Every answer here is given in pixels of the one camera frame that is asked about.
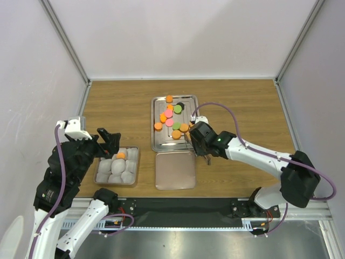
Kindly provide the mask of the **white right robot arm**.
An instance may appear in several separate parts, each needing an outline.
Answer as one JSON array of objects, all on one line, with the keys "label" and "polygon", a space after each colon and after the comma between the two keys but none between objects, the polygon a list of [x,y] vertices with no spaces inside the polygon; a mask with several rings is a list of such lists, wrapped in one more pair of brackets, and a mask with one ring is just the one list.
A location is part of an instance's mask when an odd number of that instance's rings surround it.
[{"label": "white right robot arm", "polygon": [[194,124],[189,135],[196,155],[240,161],[279,180],[276,185],[254,190],[247,205],[251,216],[260,217],[271,207],[283,203],[306,208],[320,182],[309,157],[301,151],[294,154],[273,152],[242,141],[234,133],[222,131],[217,134],[203,121]]}]

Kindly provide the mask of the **orange chip cookie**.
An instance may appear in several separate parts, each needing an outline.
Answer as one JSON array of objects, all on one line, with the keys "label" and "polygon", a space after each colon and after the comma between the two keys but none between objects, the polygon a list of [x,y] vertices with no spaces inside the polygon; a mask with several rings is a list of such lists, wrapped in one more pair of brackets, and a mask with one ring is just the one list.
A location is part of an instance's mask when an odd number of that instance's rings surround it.
[{"label": "orange chip cookie", "polygon": [[125,159],[125,158],[126,158],[126,155],[125,155],[125,153],[119,152],[119,153],[116,155],[116,158],[117,158],[117,159]]}]

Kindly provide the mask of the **tan round biscuit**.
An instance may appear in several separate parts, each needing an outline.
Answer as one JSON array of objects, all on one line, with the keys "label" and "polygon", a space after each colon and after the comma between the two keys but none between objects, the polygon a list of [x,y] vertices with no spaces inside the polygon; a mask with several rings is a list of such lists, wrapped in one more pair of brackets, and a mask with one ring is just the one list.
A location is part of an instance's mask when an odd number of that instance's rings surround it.
[{"label": "tan round biscuit", "polygon": [[181,138],[181,132],[179,130],[174,130],[172,131],[171,136],[174,140],[178,140]]},{"label": "tan round biscuit", "polygon": [[188,124],[181,124],[179,130],[180,130],[182,133],[186,133],[186,132],[189,130],[189,125],[188,125]]}]

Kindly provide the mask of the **silver metal tongs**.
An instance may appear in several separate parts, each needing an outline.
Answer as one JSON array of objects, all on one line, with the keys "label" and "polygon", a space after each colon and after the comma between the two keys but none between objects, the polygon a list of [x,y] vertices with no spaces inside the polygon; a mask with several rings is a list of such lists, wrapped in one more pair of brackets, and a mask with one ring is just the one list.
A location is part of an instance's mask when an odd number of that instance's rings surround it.
[{"label": "silver metal tongs", "polygon": [[[189,132],[185,133],[185,139],[193,147]],[[208,155],[204,155],[203,159],[208,166],[211,165],[211,158]]]}]

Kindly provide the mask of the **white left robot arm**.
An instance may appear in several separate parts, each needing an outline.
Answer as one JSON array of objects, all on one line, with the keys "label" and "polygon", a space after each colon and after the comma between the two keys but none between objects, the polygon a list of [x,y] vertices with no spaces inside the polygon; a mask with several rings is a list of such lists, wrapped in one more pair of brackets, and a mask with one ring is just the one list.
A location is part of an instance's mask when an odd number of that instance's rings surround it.
[{"label": "white left robot arm", "polygon": [[100,188],[90,202],[90,208],[71,230],[71,237],[59,241],[61,226],[88,169],[96,158],[110,158],[120,148],[120,133],[98,128],[96,135],[75,139],[66,134],[59,140],[56,126],[56,146],[48,158],[48,168],[34,197],[34,226],[26,258],[73,258],[94,226],[105,216],[118,212],[117,193]]}]

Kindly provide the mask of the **rose gold cookie tin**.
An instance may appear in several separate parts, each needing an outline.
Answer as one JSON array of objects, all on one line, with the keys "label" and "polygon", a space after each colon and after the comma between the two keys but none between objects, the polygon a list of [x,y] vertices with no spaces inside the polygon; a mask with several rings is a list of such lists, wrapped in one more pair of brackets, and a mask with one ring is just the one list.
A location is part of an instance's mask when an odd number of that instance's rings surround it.
[{"label": "rose gold cookie tin", "polygon": [[[125,159],[116,155],[125,153]],[[94,172],[94,182],[99,185],[135,187],[139,174],[140,150],[136,146],[120,147],[110,159],[98,158]]]}]

